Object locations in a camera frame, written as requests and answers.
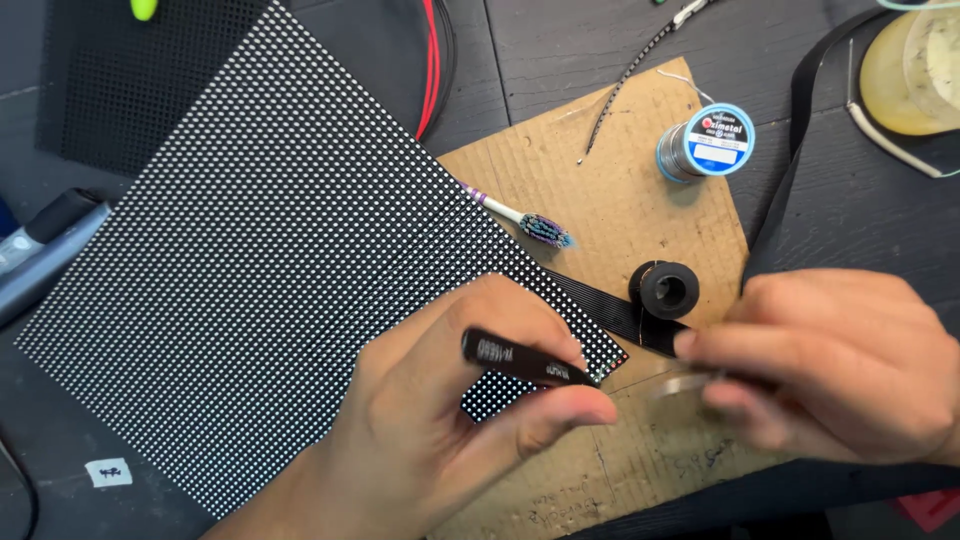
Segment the spool label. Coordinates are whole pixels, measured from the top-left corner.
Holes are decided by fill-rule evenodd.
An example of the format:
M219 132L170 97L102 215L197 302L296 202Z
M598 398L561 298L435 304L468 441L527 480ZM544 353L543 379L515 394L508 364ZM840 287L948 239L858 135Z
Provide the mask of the spool label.
M690 155L711 173L719 175L736 167L752 147L746 122L729 110L711 110L695 117L691 124L687 137Z

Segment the ribbon cable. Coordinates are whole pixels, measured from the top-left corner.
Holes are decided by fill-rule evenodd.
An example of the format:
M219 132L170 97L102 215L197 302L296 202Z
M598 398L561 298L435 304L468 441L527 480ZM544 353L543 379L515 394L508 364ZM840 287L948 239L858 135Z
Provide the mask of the ribbon cable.
M780 180L777 192L767 209L767 215L744 267L741 287L753 276L774 271L783 217L786 215L797 169L800 168L804 137L813 114L813 88L821 63L830 48L843 37L888 12L886 8L875 8L836 27L806 54L794 71L790 84L793 117L790 124L790 166ZM676 356L673 338L678 332L689 328L687 325L658 319L646 313L642 307L635 307L626 300L551 270L544 270L600 328L662 355Z

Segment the red object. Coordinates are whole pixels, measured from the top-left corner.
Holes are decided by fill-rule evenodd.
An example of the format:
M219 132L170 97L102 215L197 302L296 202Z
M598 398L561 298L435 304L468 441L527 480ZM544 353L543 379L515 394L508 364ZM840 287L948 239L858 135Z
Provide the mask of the red object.
M900 513L905 513L924 532L933 532L960 513L960 489L931 491L890 501Z
M433 109L437 106L437 91L440 89L440 44L437 41L437 24L433 16L433 0L423 0L429 34L426 47L426 91L423 93L423 110L420 113L420 126L417 139L423 135Z

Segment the solder spool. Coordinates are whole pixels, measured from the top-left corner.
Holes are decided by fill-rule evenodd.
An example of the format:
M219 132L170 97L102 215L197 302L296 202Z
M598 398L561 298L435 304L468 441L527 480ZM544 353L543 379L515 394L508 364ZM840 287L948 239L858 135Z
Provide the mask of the solder spool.
M700 300L697 275L678 262L645 262L630 277L628 287L634 307L643 307L658 319L679 319L692 311Z
M657 144L657 167L669 180L688 184L738 170L754 152L750 116L736 105L717 103L666 131Z

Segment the cardboard sheet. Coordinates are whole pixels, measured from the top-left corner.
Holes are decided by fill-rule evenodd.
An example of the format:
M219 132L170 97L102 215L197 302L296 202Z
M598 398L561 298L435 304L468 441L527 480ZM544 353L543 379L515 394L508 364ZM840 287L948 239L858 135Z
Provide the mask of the cardboard sheet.
M692 79L683 59L659 66ZM550 269L627 298L643 262L682 262L701 298L684 322L718 322L733 304L747 244L727 181L668 182L654 149L701 107L685 83L651 69L623 88L584 155L609 89L600 90L440 158L463 182L567 227L579 248L554 251L518 236ZM516 227L505 223L508 231ZM431 537L549 540L784 460L739 445L695 394L651 401L671 377L667 360L617 340L631 359L603 390L619 410L611 428L576 430L513 471Z

